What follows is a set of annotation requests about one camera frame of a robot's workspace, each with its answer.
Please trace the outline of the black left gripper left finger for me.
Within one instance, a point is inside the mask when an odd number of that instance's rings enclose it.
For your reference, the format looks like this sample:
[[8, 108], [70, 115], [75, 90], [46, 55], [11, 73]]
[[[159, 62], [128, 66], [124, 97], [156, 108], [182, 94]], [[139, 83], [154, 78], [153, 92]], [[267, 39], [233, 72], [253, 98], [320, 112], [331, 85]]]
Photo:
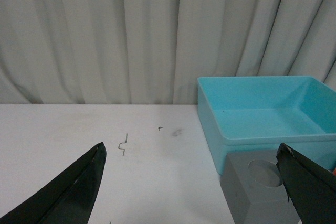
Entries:
[[96, 144], [1, 223], [88, 223], [102, 181], [107, 151]]

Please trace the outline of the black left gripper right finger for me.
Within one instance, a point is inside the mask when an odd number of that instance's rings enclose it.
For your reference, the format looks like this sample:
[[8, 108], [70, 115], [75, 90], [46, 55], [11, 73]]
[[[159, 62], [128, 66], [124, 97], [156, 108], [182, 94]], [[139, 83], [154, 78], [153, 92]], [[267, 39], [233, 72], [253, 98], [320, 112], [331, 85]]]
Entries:
[[335, 223], [335, 175], [285, 143], [277, 168], [302, 223]]

